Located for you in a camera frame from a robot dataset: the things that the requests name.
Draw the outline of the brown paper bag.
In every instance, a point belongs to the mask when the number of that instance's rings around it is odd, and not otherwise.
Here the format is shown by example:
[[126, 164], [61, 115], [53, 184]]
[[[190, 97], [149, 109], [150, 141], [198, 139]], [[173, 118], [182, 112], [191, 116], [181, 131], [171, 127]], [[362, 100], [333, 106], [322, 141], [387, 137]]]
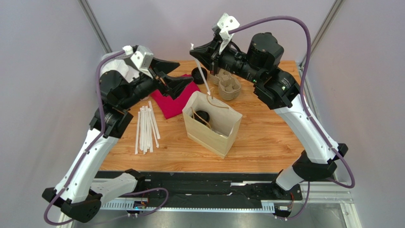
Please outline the brown paper bag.
[[[207, 125], [193, 119], [193, 113], [198, 110], [210, 115]], [[242, 114], [199, 91], [191, 95], [182, 113], [187, 136], [224, 159], [236, 140]]]

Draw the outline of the single white straw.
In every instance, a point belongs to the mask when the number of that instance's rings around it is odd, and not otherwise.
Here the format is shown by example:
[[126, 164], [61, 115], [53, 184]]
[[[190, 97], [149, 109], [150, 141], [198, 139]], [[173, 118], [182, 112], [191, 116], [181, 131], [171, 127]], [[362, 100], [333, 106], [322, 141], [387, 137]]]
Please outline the single white straw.
[[206, 81], [206, 79], [205, 79], [205, 76], [204, 76], [204, 74], [203, 74], [203, 71], [202, 71], [202, 67], [201, 67], [201, 65], [200, 65], [200, 62], [199, 62], [195, 57], [193, 57], [193, 58], [194, 58], [194, 60], [195, 60], [195, 62], [196, 62], [196, 65], [197, 65], [197, 67], [198, 67], [198, 69], [199, 69], [201, 78], [203, 79], [204, 85], [205, 85], [205, 87], [206, 87], [206, 89], [207, 89], [207, 95], [211, 95], [211, 90], [210, 90], [210, 88], [209, 88], [209, 86], [208, 86], [208, 83], [207, 83], [207, 81]]

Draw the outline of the stack of black cup lids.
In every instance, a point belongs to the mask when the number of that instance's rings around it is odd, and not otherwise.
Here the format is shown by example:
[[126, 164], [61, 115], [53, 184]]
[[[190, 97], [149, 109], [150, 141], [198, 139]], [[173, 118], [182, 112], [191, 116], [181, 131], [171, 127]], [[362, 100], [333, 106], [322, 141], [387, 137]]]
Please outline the stack of black cup lids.
[[196, 83], [197, 85], [202, 85], [204, 84], [204, 79], [207, 80], [208, 77], [208, 72], [205, 68], [201, 68], [203, 76], [201, 75], [201, 72], [198, 67], [195, 67], [192, 70], [191, 76], [193, 77], [193, 82]]

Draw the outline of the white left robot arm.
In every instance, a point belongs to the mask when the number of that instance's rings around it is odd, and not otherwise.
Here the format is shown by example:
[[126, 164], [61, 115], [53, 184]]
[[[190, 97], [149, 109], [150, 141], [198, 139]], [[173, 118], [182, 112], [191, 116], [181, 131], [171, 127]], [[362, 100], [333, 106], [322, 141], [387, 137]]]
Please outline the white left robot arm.
[[133, 119], [129, 113], [132, 106], [155, 91], [176, 99], [193, 81], [190, 76], [169, 76], [178, 66], [177, 62], [157, 58], [147, 62], [143, 69], [138, 69], [129, 58], [108, 56], [101, 61], [96, 69], [99, 107], [65, 177], [42, 193], [50, 206], [60, 208], [69, 221], [86, 223], [107, 202], [143, 192], [145, 177], [133, 169], [100, 184], [94, 184], [93, 179]]

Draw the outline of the cardboard cup carrier stack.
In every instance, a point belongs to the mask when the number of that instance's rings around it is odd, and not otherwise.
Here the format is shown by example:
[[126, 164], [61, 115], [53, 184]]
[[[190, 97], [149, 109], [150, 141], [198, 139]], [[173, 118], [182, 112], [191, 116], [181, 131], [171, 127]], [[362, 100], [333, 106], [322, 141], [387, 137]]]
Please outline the cardboard cup carrier stack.
[[220, 97], [225, 101], [237, 98], [241, 93], [241, 84], [230, 72], [220, 69], [219, 73], [209, 74], [212, 82], [218, 86]]

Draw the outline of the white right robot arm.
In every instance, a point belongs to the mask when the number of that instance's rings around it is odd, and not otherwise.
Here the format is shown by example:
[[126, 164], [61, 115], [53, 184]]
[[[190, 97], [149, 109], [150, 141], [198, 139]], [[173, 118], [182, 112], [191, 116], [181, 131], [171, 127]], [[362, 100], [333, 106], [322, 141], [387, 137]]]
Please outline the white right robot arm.
[[299, 83], [279, 68], [284, 49], [269, 32], [251, 39], [247, 53], [233, 43], [225, 44], [219, 35], [210, 43], [195, 47], [190, 55], [210, 70], [228, 71], [253, 83], [254, 94], [278, 114], [304, 147], [301, 156], [274, 180], [275, 188], [288, 191], [302, 181], [317, 181], [333, 175], [336, 161], [345, 156], [348, 147], [334, 140], [324, 141], [324, 130], [316, 128], [317, 120], [302, 103]]

